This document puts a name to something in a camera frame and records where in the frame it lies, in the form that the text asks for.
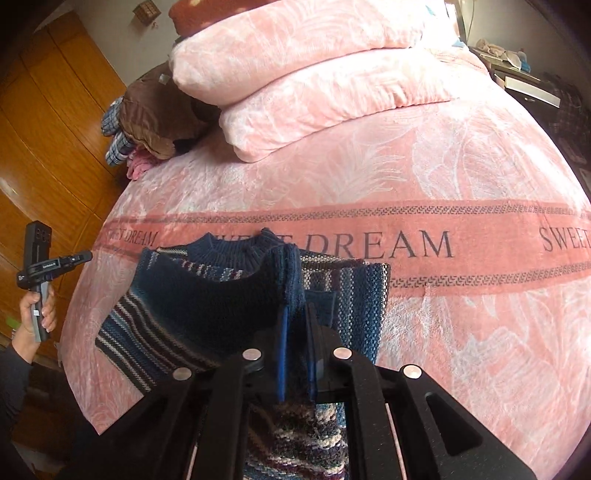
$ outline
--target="black device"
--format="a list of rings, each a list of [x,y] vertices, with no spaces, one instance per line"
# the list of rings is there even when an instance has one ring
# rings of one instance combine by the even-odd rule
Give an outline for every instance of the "black device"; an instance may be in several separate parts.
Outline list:
[[[310,400],[344,402],[351,480],[535,480],[420,367],[376,367],[306,313]],[[177,368],[56,480],[242,480],[249,404],[277,400],[276,338],[257,332],[217,369]]]
[[[51,280],[74,270],[78,265],[92,260],[92,253],[83,251],[68,257],[49,258],[51,247],[51,228],[45,223],[35,221],[25,228],[25,249],[22,270],[17,274],[17,286],[41,294],[40,300],[31,306],[35,340],[42,342],[49,333],[42,327],[41,309],[47,300],[48,285]]]

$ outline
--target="bed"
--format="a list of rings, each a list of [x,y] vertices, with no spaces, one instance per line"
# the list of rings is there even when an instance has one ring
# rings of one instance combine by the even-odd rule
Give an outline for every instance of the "bed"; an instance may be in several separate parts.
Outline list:
[[[431,54],[449,101],[362,115],[254,163],[214,128],[129,185],[62,333],[70,386],[98,432],[141,398],[95,338],[142,249],[269,227],[301,248],[389,262],[377,364],[421,365],[540,480],[560,470],[591,420],[591,205],[473,54]]]

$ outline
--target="metal screw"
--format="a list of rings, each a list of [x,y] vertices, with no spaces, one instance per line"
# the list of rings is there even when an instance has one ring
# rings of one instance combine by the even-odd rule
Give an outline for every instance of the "metal screw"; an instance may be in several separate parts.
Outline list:
[[[333,355],[338,358],[339,360],[348,360],[353,355],[353,352],[349,350],[347,347],[340,346],[333,350]]]
[[[402,370],[402,373],[408,378],[419,378],[423,373],[423,370],[421,370],[421,368],[417,367],[416,365],[407,365]]]
[[[242,358],[244,360],[250,360],[251,362],[254,362],[254,360],[259,360],[261,355],[261,351],[257,348],[249,348],[248,350],[244,350],[242,352]]]
[[[173,378],[179,381],[188,380],[191,378],[191,375],[193,375],[193,372],[191,372],[187,367],[179,367],[173,372]]]

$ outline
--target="human hand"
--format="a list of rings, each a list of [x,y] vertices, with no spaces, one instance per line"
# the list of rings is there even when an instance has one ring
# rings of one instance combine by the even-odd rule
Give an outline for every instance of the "human hand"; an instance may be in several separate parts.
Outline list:
[[[51,332],[57,326],[56,293],[51,284],[47,289],[47,293],[47,300],[41,309],[41,314],[43,315],[41,325],[45,330]],[[39,348],[39,345],[41,345],[39,342],[35,341],[33,319],[31,317],[31,306],[39,301],[40,296],[40,293],[28,291],[21,299],[19,305],[21,310],[21,326],[18,328],[12,339],[12,347],[15,352],[29,363],[32,363],[33,357],[35,357],[35,353],[37,353],[37,349]]]
[[[47,289],[47,300],[43,304],[41,315],[43,315],[43,322],[41,325],[45,330],[51,332],[57,325],[56,320],[56,292],[53,290],[51,284]],[[21,298],[21,328],[23,328],[33,338],[35,333],[33,331],[33,319],[31,317],[31,306],[35,305],[41,297],[40,293],[28,291],[25,296]]]

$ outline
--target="pink pillow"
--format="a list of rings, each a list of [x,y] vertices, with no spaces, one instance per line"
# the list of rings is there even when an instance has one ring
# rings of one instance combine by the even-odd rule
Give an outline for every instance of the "pink pillow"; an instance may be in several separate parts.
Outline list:
[[[346,120],[454,97],[445,69],[421,48],[354,53],[290,73],[222,111],[236,155],[256,162]]]
[[[227,18],[171,54],[179,88],[231,105],[308,65],[372,48],[407,48],[421,38],[417,0],[281,0]]]

